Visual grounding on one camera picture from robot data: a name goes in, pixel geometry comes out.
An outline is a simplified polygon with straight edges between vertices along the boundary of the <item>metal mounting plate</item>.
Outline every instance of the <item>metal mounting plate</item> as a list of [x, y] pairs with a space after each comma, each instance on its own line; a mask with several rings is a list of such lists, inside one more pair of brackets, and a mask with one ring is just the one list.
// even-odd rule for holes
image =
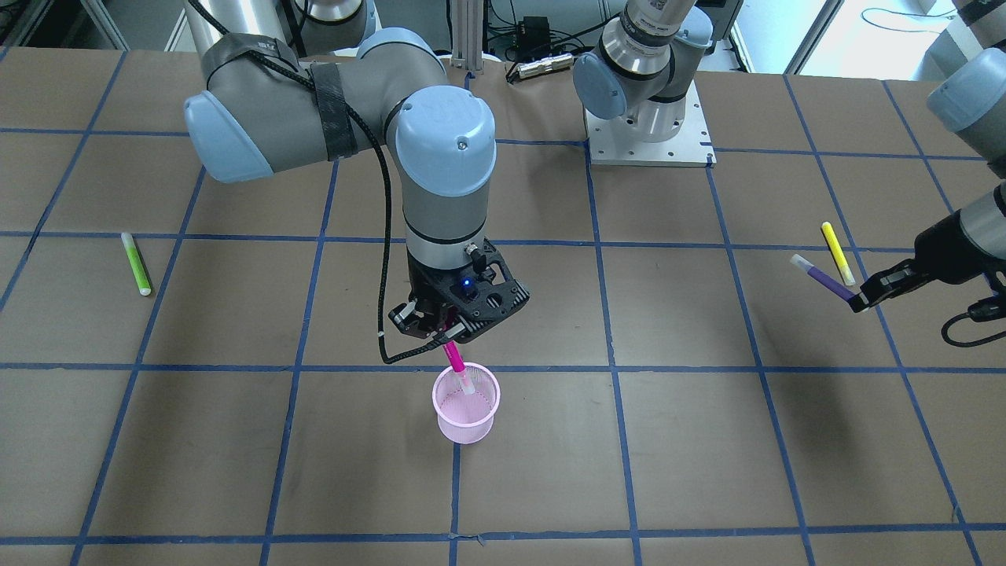
[[602, 120], [583, 111], [591, 162], [595, 165], [650, 165], [656, 167], [705, 167], [716, 163], [709, 129], [705, 124], [698, 90], [692, 82], [686, 95], [688, 112], [681, 130], [659, 143], [639, 141], [633, 127], [622, 118]]

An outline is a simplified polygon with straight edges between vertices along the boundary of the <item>black strap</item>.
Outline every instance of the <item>black strap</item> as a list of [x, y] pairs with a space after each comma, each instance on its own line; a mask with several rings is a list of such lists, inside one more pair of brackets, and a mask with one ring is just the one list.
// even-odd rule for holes
[[281, 60], [294, 72], [301, 70], [297, 62], [297, 53], [276, 37], [252, 33], [227, 33], [202, 55], [202, 73], [206, 77], [206, 85], [209, 85], [210, 77], [221, 66], [252, 51]]
[[335, 161], [357, 152], [356, 134], [346, 112], [346, 98], [342, 92], [342, 78], [336, 63], [315, 63], [311, 65], [315, 79], [315, 98], [321, 118], [322, 132], [325, 134], [325, 148], [328, 160]]
[[1006, 192], [1006, 181], [999, 185], [999, 188], [996, 188], [992, 195], [996, 199], [996, 206], [999, 206], [999, 211], [1006, 216], [1006, 194], [1003, 194], [1004, 192]]
[[687, 91], [685, 91], [683, 95], [678, 95], [676, 97], [658, 97], [657, 95], [654, 95], [650, 97], [650, 100], [660, 104], [671, 104], [678, 102], [679, 100], [685, 98], [686, 96], [688, 96]]
[[989, 168], [1001, 179], [1006, 179], [1006, 153], [994, 161], [989, 161]]
[[1006, 4], [1006, 0], [975, 0], [963, 8], [958, 8], [957, 13], [961, 14], [961, 21], [970, 26], [1003, 4]]

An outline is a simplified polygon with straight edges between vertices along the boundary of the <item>robotic arm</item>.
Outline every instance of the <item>robotic arm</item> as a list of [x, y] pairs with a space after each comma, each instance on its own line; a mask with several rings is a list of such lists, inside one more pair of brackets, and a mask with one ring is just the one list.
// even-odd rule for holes
[[[385, 363], [470, 342], [527, 304], [527, 290], [485, 237], [496, 162], [492, 112], [447, 83], [443, 64], [418, 35], [382, 29], [359, 45], [355, 60], [304, 67], [278, 39], [271, 1], [242, 2], [240, 12], [227, 0], [203, 2], [189, 0], [186, 9], [189, 21], [212, 29], [192, 26], [196, 45], [206, 46], [200, 55], [207, 86], [186, 101], [185, 120], [210, 175], [248, 180], [373, 148], [387, 221], [390, 181], [379, 146], [390, 149], [402, 182], [411, 293], [388, 318], [402, 334], [430, 342], [388, 358], [379, 332]], [[387, 225], [385, 234], [382, 312]]]
[[[712, 22], [694, 4], [630, 0], [605, 26], [599, 45], [576, 60], [573, 84], [588, 130], [592, 136], [603, 132], [592, 142], [608, 151], [595, 155], [599, 162], [617, 164], [608, 159], [618, 153], [638, 154], [629, 159], [637, 164], [705, 166], [707, 156], [714, 157], [700, 107], [689, 104], [697, 103], [689, 88], [713, 43]], [[703, 125], [683, 128], [686, 118]]]
[[[988, 161], [999, 178], [1006, 179], [1006, 52], [983, 51], [930, 95], [929, 107], [948, 130]], [[866, 279], [860, 294], [849, 302], [852, 311], [860, 313], [931, 280], [960, 286], [985, 274], [994, 296], [948, 322], [943, 337], [964, 348], [1004, 338], [1006, 333], [959, 343], [948, 333], [965, 319], [986, 323], [1006, 318], [1006, 182], [919, 233], [914, 246], [913, 258]]]

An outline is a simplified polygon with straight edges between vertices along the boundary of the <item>floor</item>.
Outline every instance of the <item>floor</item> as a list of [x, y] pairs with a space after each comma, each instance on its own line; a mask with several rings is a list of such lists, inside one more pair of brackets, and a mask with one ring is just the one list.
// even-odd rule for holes
[[947, 77], [927, 55], [927, 50], [950, 20], [867, 12], [866, 17], [871, 21], [891, 28], [881, 29], [860, 17], [864, 9], [871, 7], [919, 13], [913, 0], [845, 0], [801, 73], [938, 81]]
[[[754, 72], [785, 72], [824, 5], [823, 0], [745, 2], [735, 31], [745, 45], [747, 66]], [[800, 74], [900, 80], [946, 78], [927, 56], [927, 49], [949, 20], [867, 12], [867, 18], [879, 25], [911, 30], [891, 31], [863, 21], [860, 13], [867, 8], [904, 13], [919, 10], [915, 0], [845, 0]]]
[[714, 168], [604, 168], [567, 74], [502, 73], [532, 299], [463, 347], [502, 388], [463, 447], [443, 357], [377, 357], [370, 154], [221, 185], [193, 54], [0, 51], [0, 564], [1006, 564], [1006, 359], [939, 338], [988, 290], [853, 316], [788, 262], [830, 220], [862, 279], [994, 186], [932, 84], [700, 73]]

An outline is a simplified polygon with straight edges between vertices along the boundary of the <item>blue tape line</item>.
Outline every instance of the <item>blue tape line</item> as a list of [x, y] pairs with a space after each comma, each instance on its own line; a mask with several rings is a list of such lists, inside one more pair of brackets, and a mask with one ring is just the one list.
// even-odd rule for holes
[[[892, 525], [834, 525], [808, 527], [811, 535], [848, 535], [871, 533], [959, 533], [964, 526], [959, 523], [916, 523]], [[968, 530], [983, 533], [1006, 532], [1006, 523], [969, 523]], [[689, 538], [735, 538], [774, 537], [799, 535], [797, 527], [742, 527], [738, 529], [649, 529], [639, 532], [641, 539], [689, 539]], [[478, 537], [485, 541], [559, 541], [591, 539], [630, 539], [628, 530], [608, 530], [589, 532], [542, 531], [527, 533], [520, 531], [494, 531], [481, 533]], [[94, 536], [88, 537], [85, 546], [94, 545], [230, 545], [261, 544], [266, 540], [262, 535], [136, 535], [136, 536]], [[311, 543], [444, 543], [453, 538], [449, 533], [404, 533], [404, 534], [293, 534], [276, 535], [273, 544]], [[3, 546], [68, 546], [77, 541], [76, 537], [0, 537]]]
[[909, 155], [906, 153], [859, 153], [856, 151], [817, 151], [806, 149], [768, 149], [745, 147], [714, 147], [723, 153], [762, 153], [769, 155], [823, 155], [827, 157], [862, 157], [864, 159], [938, 159], [942, 161], [984, 161], [969, 155]]
[[[189, 198], [188, 207], [185, 210], [185, 215], [182, 218], [181, 227], [178, 229], [178, 233], [182, 234], [185, 232], [186, 227], [188, 227], [189, 220], [192, 218], [192, 210], [195, 208], [196, 200], [199, 198], [199, 191], [202, 188], [202, 182], [206, 177], [206, 169], [201, 167], [199, 169], [199, 175], [195, 181], [195, 187], [192, 189], [192, 196]], [[143, 332], [143, 340], [140, 342], [140, 349], [136, 354], [136, 362], [133, 372], [130, 374], [129, 381], [126, 384], [126, 391], [123, 393], [123, 400], [119, 406], [119, 413], [116, 416], [115, 426], [112, 428], [112, 436], [109, 438], [109, 445], [105, 451], [105, 458], [102, 460], [102, 467], [98, 473], [98, 480], [95, 482], [95, 490], [91, 495], [91, 501], [88, 504], [88, 511], [83, 516], [83, 522], [80, 525], [80, 533], [76, 545], [73, 547], [73, 554], [70, 558], [70, 566], [77, 566], [80, 561], [80, 553], [83, 550], [85, 540], [88, 538], [88, 533], [91, 531], [92, 521], [95, 519], [95, 512], [98, 510], [98, 502], [102, 497], [102, 491], [105, 488], [105, 481], [109, 475], [109, 467], [112, 465], [112, 457], [116, 451], [116, 444], [119, 442], [119, 435], [122, 432], [123, 422], [126, 420], [126, 411], [129, 409], [130, 400], [133, 397], [133, 390], [136, 387], [137, 378], [140, 375], [140, 365], [143, 363], [143, 357], [147, 353], [147, 347], [150, 345], [151, 335], [154, 333], [154, 326], [157, 323], [157, 316], [161, 312], [161, 306], [164, 304], [164, 297], [167, 295], [168, 282], [171, 280], [171, 274], [174, 272], [175, 263], [178, 260], [178, 252], [181, 250], [183, 239], [181, 237], [175, 240], [175, 245], [171, 249], [171, 257], [168, 259], [168, 264], [164, 269], [164, 277], [161, 282], [161, 289], [157, 294], [157, 298], [154, 300], [154, 307], [150, 313], [150, 319], [147, 321], [147, 328]]]
[[276, 535], [273, 544], [297, 543], [443, 543], [450, 540], [447, 533], [405, 533], [384, 535], [360, 533], [348, 535]]
[[640, 536], [646, 539], [779, 537], [799, 534], [799, 527], [746, 527], [742, 529], [653, 529], [640, 532]]
[[69, 546], [76, 537], [0, 537], [0, 546]]
[[276, 464], [276, 479], [273, 482], [273, 495], [269, 504], [269, 516], [266, 519], [266, 540], [262, 543], [261, 566], [269, 564], [270, 548], [273, 534], [276, 531], [276, 514], [280, 509], [280, 495], [283, 491], [283, 478], [287, 468], [287, 455], [290, 452], [290, 436], [294, 428], [294, 415], [297, 411], [297, 394], [300, 391], [301, 373], [304, 365], [304, 351], [308, 345], [308, 334], [311, 330], [311, 314], [314, 311], [315, 292], [318, 290], [318, 275], [321, 272], [321, 259], [325, 251], [325, 235], [328, 232], [328, 220], [332, 214], [332, 200], [335, 197], [335, 184], [339, 176], [339, 161], [332, 162], [332, 174], [328, 182], [328, 195], [325, 197], [325, 209], [322, 212], [321, 227], [318, 229], [318, 241], [315, 246], [314, 262], [311, 266], [311, 279], [308, 282], [308, 297], [304, 306], [304, 318], [301, 325], [301, 338], [297, 343], [297, 356], [294, 361], [294, 375], [290, 382], [290, 400], [287, 405], [287, 418], [283, 427], [283, 440], [280, 442], [280, 456]]
[[626, 530], [565, 532], [542, 531], [540, 533], [523, 533], [519, 531], [493, 531], [480, 533], [487, 541], [563, 541], [586, 539], [631, 539], [632, 533]]
[[[793, 106], [797, 111], [797, 116], [800, 118], [800, 123], [804, 128], [804, 133], [807, 135], [807, 141], [811, 144], [811, 149], [817, 151], [817, 146], [815, 145], [814, 138], [811, 135], [810, 127], [807, 125], [807, 120], [805, 119], [803, 111], [800, 108], [800, 103], [799, 101], [797, 101], [796, 92], [794, 92], [793, 90], [793, 85], [790, 83], [789, 77], [784, 75], [783, 81], [786, 82], [786, 87], [790, 92], [790, 99], [793, 101]], [[916, 148], [919, 149], [919, 151], [921, 151], [921, 149], [917, 145], [917, 141], [915, 146]], [[821, 175], [824, 177], [825, 184], [827, 185], [828, 191], [832, 197], [832, 201], [835, 204], [835, 209], [838, 212], [838, 217], [842, 222], [842, 227], [843, 229], [845, 229], [845, 233], [849, 238], [849, 243], [852, 245], [852, 252], [856, 257], [856, 262], [859, 264], [859, 267], [862, 269], [863, 272], [869, 272], [866, 268], [865, 262], [863, 261], [862, 255], [858, 250], [855, 238], [852, 235], [852, 230], [849, 228], [849, 224], [845, 219], [845, 214], [842, 211], [842, 206], [838, 201], [838, 195], [835, 192], [835, 188], [831, 183], [831, 178], [828, 176], [828, 171], [825, 168], [824, 162], [821, 160], [820, 156], [817, 157], [817, 161], [818, 161], [818, 167], [821, 169]], [[968, 522], [965, 520], [964, 512], [961, 510], [961, 507], [957, 501], [957, 497], [954, 494], [954, 488], [950, 483], [950, 478], [947, 476], [946, 469], [944, 468], [943, 460], [940, 457], [940, 452], [937, 450], [936, 444], [933, 442], [933, 436], [930, 434], [930, 428], [929, 425], [926, 423], [926, 417], [923, 414], [923, 410], [919, 407], [918, 402], [915, 398], [914, 390], [912, 389], [911, 382], [908, 379], [908, 373], [905, 371], [904, 364], [901, 361], [901, 356], [897, 351], [897, 345], [894, 342], [894, 336], [893, 334], [891, 334], [890, 328], [887, 325], [887, 320], [883, 315], [883, 310], [878, 307], [874, 311], [877, 314], [877, 319], [880, 322], [880, 327], [883, 329], [884, 337], [887, 340], [887, 345], [890, 347], [891, 355], [894, 357], [894, 363], [898, 367], [899, 371], [898, 373], [901, 375], [901, 380], [904, 384], [905, 391], [908, 394], [908, 398], [911, 402], [912, 409], [915, 411], [915, 417], [918, 419], [918, 424], [923, 428], [923, 434], [926, 437], [926, 443], [930, 448], [930, 453], [933, 455], [933, 460], [937, 465], [937, 470], [940, 473], [940, 478], [944, 483], [944, 488], [947, 490], [947, 496], [950, 499], [951, 505], [954, 506], [954, 510], [958, 517], [958, 520], [963, 526], [965, 542], [967, 542], [968, 548], [971, 550], [972, 558], [975, 560], [975, 565], [982, 566], [982, 560], [978, 556], [978, 550], [975, 547], [974, 539], [971, 536], [971, 532], [968, 530]]]
[[188, 132], [143, 132], [127, 130], [96, 130], [91, 133], [95, 136], [145, 136], [154, 138], [187, 138]]
[[451, 456], [451, 532], [457, 533], [461, 509], [461, 444], [454, 443]]
[[916, 138], [915, 133], [911, 131], [911, 126], [908, 125], [908, 120], [905, 119], [904, 113], [901, 112], [901, 107], [898, 106], [897, 101], [894, 99], [894, 92], [890, 90], [890, 85], [887, 84], [886, 80], [881, 80], [880, 83], [883, 84], [883, 89], [887, 92], [887, 98], [890, 99], [890, 104], [894, 106], [894, 112], [897, 113], [897, 117], [901, 120], [901, 124], [904, 126], [904, 131], [907, 132], [908, 137], [911, 138], [911, 143], [915, 146], [915, 151], [918, 152], [918, 157], [920, 157], [923, 159], [923, 163], [926, 164], [926, 170], [930, 172], [930, 177], [933, 178], [933, 183], [937, 185], [937, 190], [940, 191], [940, 197], [943, 198], [944, 204], [947, 205], [947, 210], [953, 212], [954, 205], [950, 203], [950, 198], [947, 197], [947, 192], [944, 190], [943, 185], [940, 184], [940, 179], [937, 178], [937, 173], [933, 170], [933, 165], [926, 156], [926, 152], [923, 151], [923, 146], [918, 143], [918, 138]]
[[722, 243], [692, 241], [598, 241], [602, 247], [670, 247], [686, 249], [722, 249]]
[[72, 130], [59, 128], [0, 128], [0, 134], [50, 134], [50, 135], [83, 135], [90, 133], [93, 136], [146, 136], [146, 137], [168, 137], [187, 138], [188, 132], [152, 132], [142, 130]]
[[[27, 230], [0, 230], [0, 237], [30, 236], [33, 232]], [[42, 230], [39, 237], [107, 237], [118, 238], [118, 231], [66, 231], [66, 230]], [[135, 238], [146, 239], [176, 239], [177, 233], [166, 232], [134, 232]], [[269, 233], [185, 233], [182, 239], [217, 239], [217, 240], [241, 240], [241, 241], [317, 241], [314, 235], [287, 235]], [[325, 241], [337, 243], [383, 243], [382, 237], [370, 236], [342, 236], [326, 235]], [[589, 247], [595, 245], [592, 240], [585, 239], [494, 239], [494, 242], [501, 245], [554, 245], [571, 247]], [[392, 237], [392, 243], [404, 243], [404, 237]], [[810, 250], [827, 251], [826, 245], [802, 245], [797, 243], [731, 243], [734, 249], [764, 249], [764, 250]], [[665, 247], [665, 248], [699, 248], [699, 249], [724, 249], [726, 245], [716, 242], [704, 241], [601, 241], [603, 247]], [[852, 245], [844, 245], [844, 249], [852, 250]], [[911, 247], [884, 247], [884, 246], [863, 246], [855, 247], [860, 251], [873, 251], [879, 253], [913, 253]]]
[[583, 142], [572, 141], [572, 140], [507, 140], [497, 138], [496, 143], [502, 143], [506, 145], [572, 145], [576, 147], [583, 147]]
[[629, 533], [632, 538], [635, 566], [643, 566], [643, 547], [639, 542], [639, 522], [636, 515], [636, 492], [633, 488], [632, 462], [629, 458], [629, 438], [626, 433], [625, 408], [622, 404], [622, 382], [616, 370], [615, 342], [612, 335], [612, 316], [608, 304], [608, 281], [605, 276], [605, 257], [601, 245], [601, 222], [598, 219], [598, 201], [591, 175], [591, 148], [583, 144], [583, 165], [586, 173], [586, 194], [591, 203], [591, 226], [594, 230], [594, 251], [598, 261], [598, 285], [601, 294], [601, 313], [605, 321], [605, 341], [608, 344], [608, 364], [612, 375], [612, 393], [615, 397], [615, 418], [619, 426], [619, 446], [622, 450], [622, 475], [626, 485], [626, 506], [629, 514]]
[[[458, 533], [461, 509], [461, 444], [454, 443], [451, 455], [451, 532]], [[458, 566], [458, 539], [451, 539], [448, 566]]]
[[[884, 324], [884, 332], [890, 333]], [[915, 390], [911, 387], [911, 380], [908, 379], [908, 374], [901, 373], [901, 380], [904, 382], [904, 389], [908, 392], [908, 399], [911, 401], [911, 408], [915, 411], [915, 416], [918, 418], [918, 424], [923, 427], [923, 435], [926, 437], [926, 444], [930, 447], [930, 452], [933, 454], [933, 460], [937, 464], [937, 469], [940, 471], [940, 479], [944, 483], [944, 487], [947, 489], [947, 496], [950, 498], [950, 503], [954, 506], [954, 513], [957, 515], [958, 521], [964, 528], [964, 540], [968, 544], [968, 549], [971, 551], [971, 557], [975, 561], [975, 566], [982, 566], [982, 558], [978, 554], [978, 547], [975, 546], [975, 539], [971, 535], [971, 531], [968, 528], [968, 522], [964, 518], [964, 511], [961, 510], [961, 504], [957, 499], [957, 495], [954, 493], [954, 486], [951, 485], [950, 477], [947, 475], [947, 468], [944, 466], [943, 458], [940, 457], [940, 452], [937, 450], [937, 445], [933, 441], [933, 434], [930, 432], [930, 426], [926, 423], [926, 416], [923, 415], [923, 408], [918, 404], [918, 398], [915, 397]]]
[[594, 245], [594, 241], [585, 239], [493, 239], [493, 243], [500, 245], [562, 245], [574, 247], [589, 247]]
[[86, 546], [93, 545], [246, 545], [262, 542], [261, 536], [223, 535], [140, 535], [88, 537]]
[[[709, 190], [712, 193], [712, 202], [716, 207], [716, 217], [719, 220], [719, 228], [723, 234], [723, 242], [726, 245], [726, 257], [730, 262], [730, 271], [733, 275], [733, 286], [736, 289], [737, 301], [740, 302], [740, 314], [744, 320], [744, 328], [747, 331], [747, 341], [750, 343], [751, 355], [754, 357], [754, 364], [762, 366], [762, 354], [759, 351], [758, 339], [754, 336], [754, 325], [751, 323], [750, 313], [747, 310], [747, 301], [744, 298], [743, 286], [740, 282], [740, 270], [737, 268], [737, 260], [733, 254], [733, 245], [730, 242], [730, 233], [726, 228], [726, 216], [723, 214], [723, 207], [719, 200], [719, 191], [716, 190], [716, 181], [712, 176], [712, 161], [705, 168], [705, 177], [709, 183]], [[786, 470], [786, 480], [790, 487], [790, 495], [793, 498], [793, 508], [797, 516], [797, 525], [800, 528], [800, 538], [804, 543], [804, 552], [807, 554], [807, 562], [810, 566], [815, 566], [814, 551], [811, 548], [811, 538], [807, 531], [807, 520], [804, 517], [803, 504], [800, 501], [800, 492], [797, 489], [797, 478], [793, 473], [793, 464], [790, 462], [790, 453], [786, 448], [786, 438], [783, 436], [783, 427], [779, 422], [779, 415], [776, 412], [776, 403], [772, 398], [772, 389], [769, 387], [769, 378], [764, 371], [759, 372], [759, 381], [762, 384], [762, 393], [765, 396], [766, 406], [769, 409], [769, 417], [772, 420], [772, 428], [776, 434], [776, 443], [779, 445], [779, 453], [783, 460], [783, 467]]]
[[[326, 235], [325, 241], [333, 241], [336, 243], [383, 243], [383, 237], [352, 237], [343, 235]], [[404, 237], [392, 237], [392, 243], [404, 243]]]
[[927, 155], [930, 161], [981, 161], [985, 162], [984, 157], [976, 157], [974, 155]]
[[0, 134], [54, 134], [59, 136], [82, 136], [87, 130], [57, 130], [49, 128], [0, 128]]
[[[198, 364], [77, 364], [63, 362], [0, 362], [0, 370], [77, 370], [85, 372], [189, 372], [189, 373], [283, 373], [294, 366], [239, 366]], [[301, 372], [319, 374], [346, 373], [440, 373], [441, 366], [301, 366]], [[493, 366], [497, 374], [608, 373], [611, 366]], [[1006, 368], [934, 368], [894, 366], [616, 366], [621, 374], [960, 374], [1006, 375]]]
[[35, 224], [35, 229], [32, 231], [31, 238], [28, 239], [28, 244], [25, 246], [24, 252], [21, 253], [21, 259], [14, 268], [14, 273], [7, 282], [7, 288], [4, 291], [3, 296], [0, 296], [0, 313], [2, 313], [7, 307], [7, 302], [10, 300], [11, 294], [14, 293], [14, 287], [17, 286], [17, 280], [21, 277], [21, 272], [24, 271], [24, 265], [27, 264], [28, 257], [31, 255], [32, 249], [35, 247], [35, 241], [38, 240], [38, 233], [42, 230], [42, 226], [45, 225], [45, 221], [49, 219], [49, 214], [52, 213], [56, 200], [58, 200], [59, 195], [62, 194], [63, 188], [66, 186], [66, 181], [69, 180], [70, 173], [73, 172], [73, 167], [80, 158], [80, 153], [83, 152], [83, 146], [88, 143], [88, 132], [91, 132], [91, 130], [95, 128], [95, 123], [98, 122], [98, 117], [102, 114], [102, 110], [105, 108], [105, 103], [109, 100], [109, 92], [112, 91], [112, 86], [115, 85], [116, 78], [119, 77], [119, 71], [122, 70], [123, 63], [126, 61], [127, 52], [128, 51], [123, 51], [122, 55], [119, 56], [119, 62], [116, 64], [115, 70], [112, 71], [112, 76], [109, 77], [109, 82], [105, 86], [105, 91], [102, 92], [102, 98], [98, 101], [98, 108], [95, 109], [95, 113], [91, 116], [91, 121], [88, 122], [87, 132], [80, 137], [80, 143], [76, 145], [76, 151], [73, 152], [73, 157], [66, 166], [66, 170], [63, 171], [62, 178], [59, 179], [59, 184], [56, 185], [56, 189], [52, 192], [52, 196], [45, 205], [45, 209], [42, 211], [41, 217], [38, 218], [38, 222]]

